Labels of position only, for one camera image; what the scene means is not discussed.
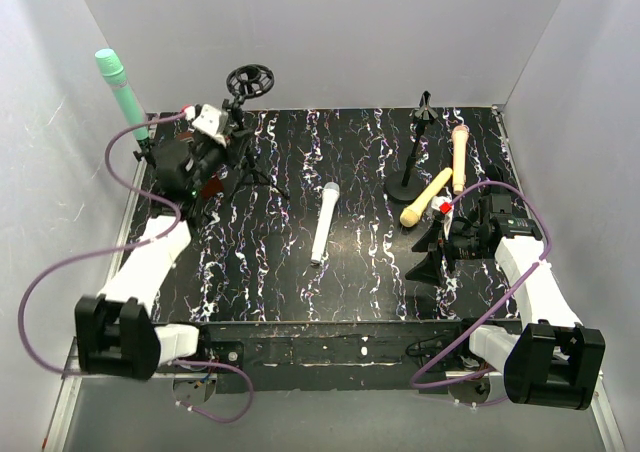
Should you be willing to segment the white microphone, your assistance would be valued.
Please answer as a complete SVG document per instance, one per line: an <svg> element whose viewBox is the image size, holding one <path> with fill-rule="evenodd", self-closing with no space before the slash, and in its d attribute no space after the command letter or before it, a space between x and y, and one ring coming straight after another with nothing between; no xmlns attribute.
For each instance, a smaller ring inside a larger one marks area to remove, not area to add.
<svg viewBox="0 0 640 452"><path fill-rule="evenodd" d="M333 212L340 196L340 187L335 182L328 182L321 197L318 223L311 250L311 264L319 265L325 252L326 243L332 223Z"/></svg>

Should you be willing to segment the black tripod shock mount stand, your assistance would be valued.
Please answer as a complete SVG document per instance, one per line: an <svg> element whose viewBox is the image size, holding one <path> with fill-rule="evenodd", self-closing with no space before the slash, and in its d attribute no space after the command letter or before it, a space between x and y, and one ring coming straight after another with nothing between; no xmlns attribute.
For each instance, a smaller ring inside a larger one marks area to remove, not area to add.
<svg viewBox="0 0 640 452"><path fill-rule="evenodd" d="M274 86L275 77L271 69L260 64L248 64L231 71L226 78L226 87L233 96L233 100L225 100L222 108L229 114L226 126L227 138L234 130L248 129L244 123L244 111L242 106L247 100L257 99L266 95ZM238 178L233 191L229 195L229 201L244 186L267 186L276 190L285 200L290 199L288 192L285 192L277 181L269 177L258 165L256 154L252 149L252 140L249 151L246 153L239 171Z"/></svg>

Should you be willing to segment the green microphone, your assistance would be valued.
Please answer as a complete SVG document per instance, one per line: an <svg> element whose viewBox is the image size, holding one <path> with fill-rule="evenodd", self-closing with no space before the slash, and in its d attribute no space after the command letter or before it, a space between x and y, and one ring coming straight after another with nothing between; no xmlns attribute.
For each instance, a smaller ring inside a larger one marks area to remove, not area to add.
<svg viewBox="0 0 640 452"><path fill-rule="evenodd" d="M130 126L147 120L129 83L124 65L111 48L103 48L94 54L98 69Z"/></svg>

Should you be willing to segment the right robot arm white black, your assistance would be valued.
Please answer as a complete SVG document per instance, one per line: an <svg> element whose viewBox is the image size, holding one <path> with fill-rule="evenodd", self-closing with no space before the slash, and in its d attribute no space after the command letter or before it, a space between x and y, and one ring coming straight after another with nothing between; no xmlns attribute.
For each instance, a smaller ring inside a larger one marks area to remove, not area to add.
<svg viewBox="0 0 640 452"><path fill-rule="evenodd" d="M409 281L439 285L457 262L493 259L505 274L505 297L518 305L521 332L513 334L488 315L463 322L459 336L430 360L450 353L471 356L498 371L507 398L517 404L584 410L589 407L605 352L603 334L588 328L565 301L547 262L548 244L538 224L512 211L509 193L492 185L466 217L456 217L444 197L416 200L401 222L419 212L432 218L413 246L424 259Z"/></svg>

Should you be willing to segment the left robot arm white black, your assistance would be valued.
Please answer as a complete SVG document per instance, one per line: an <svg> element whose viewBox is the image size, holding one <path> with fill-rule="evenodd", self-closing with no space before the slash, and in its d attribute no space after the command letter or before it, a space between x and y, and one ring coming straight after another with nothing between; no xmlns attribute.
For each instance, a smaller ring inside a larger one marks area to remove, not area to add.
<svg viewBox="0 0 640 452"><path fill-rule="evenodd" d="M120 248L130 252L121 269L96 296L76 304L76 341L83 373L147 380L160 366L186 363L201 344L196 325L156 325L150 318L161 285L195 233L200 198L188 190L130 190L149 198L151 217L141 239Z"/></svg>

